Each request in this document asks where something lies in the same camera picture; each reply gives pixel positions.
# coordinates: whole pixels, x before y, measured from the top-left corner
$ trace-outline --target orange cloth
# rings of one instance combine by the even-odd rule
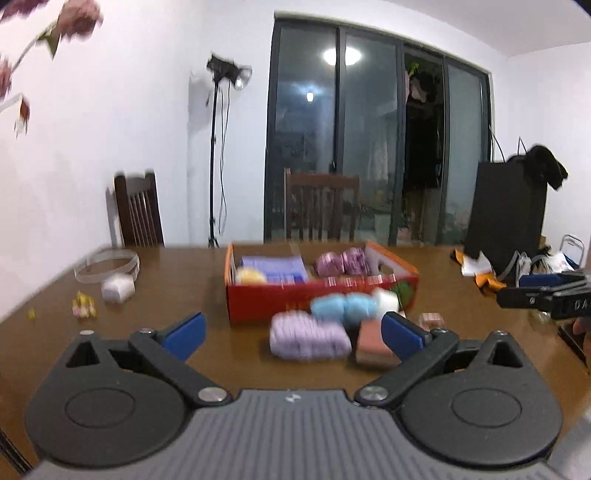
[[[450,258],[456,261],[460,265],[464,263],[465,255],[458,249],[455,249]],[[483,273],[474,277],[476,285],[483,294],[486,293],[497,293],[500,289],[505,288],[507,285],[496,279],[494,272]]]

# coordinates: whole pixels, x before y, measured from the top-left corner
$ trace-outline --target metal screw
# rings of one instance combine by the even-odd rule
[[[382,401],[388,398],[388,390],[374,385],[373,387],[363,387],[359,395],[367,401]]]
[[[197,396],[207,403],[219,403],[226,400],[228,392],[220,387],[206,387],[199,390]]]

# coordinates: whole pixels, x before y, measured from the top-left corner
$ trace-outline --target purple yarn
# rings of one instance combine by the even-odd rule
[[[316,271],[321,277],[338,277],[345,273],[343,258],[334,252],[326,252],[316,260]]]
[[[317,323],[306,312],[276,314],[269,344],[274,355],[291,360],[338,358],[351,353],[351,341],[342,325]]]
[[[343,253],[343,264],[349,275],[369,275],[369,267],[362,248],[349,248]]]

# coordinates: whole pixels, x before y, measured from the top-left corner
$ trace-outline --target yellow toy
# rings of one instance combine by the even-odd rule
[[[72,300],[72,313],[76,318],[96,318],[95,300],[79,291]]]

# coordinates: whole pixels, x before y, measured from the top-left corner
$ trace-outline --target blue gripper pad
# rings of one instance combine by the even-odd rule
[[[519,286],[523,287],[557,287],[564,280],[559,275],[523,275],[519,279]]]
[[[184,362],[205,341],[205,330],[205,315],[198,313],[169,333],[162,347]]]
[[[398,313],[388,312],[382,318],[382,339],[404,362],[412,354],[425,348],[431,335]]]

